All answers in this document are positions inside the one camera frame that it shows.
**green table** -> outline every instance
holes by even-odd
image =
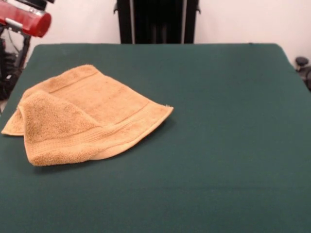
[[[33,167],[0,136],[1,233],[309,233],[311,97],[277,45],[43,45],[25,89],[83,64],[175,107],[122,155]]]

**towel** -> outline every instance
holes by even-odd
[[[24,136],[34,166],[81,163],[124,152],[172,111],[84,65],[26,90],[2,134]]]

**towel fold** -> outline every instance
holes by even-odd
[[[24,136],[34,166],[80,163],[129,149],[172,110],[84,65],[26,90],[2,134]]]

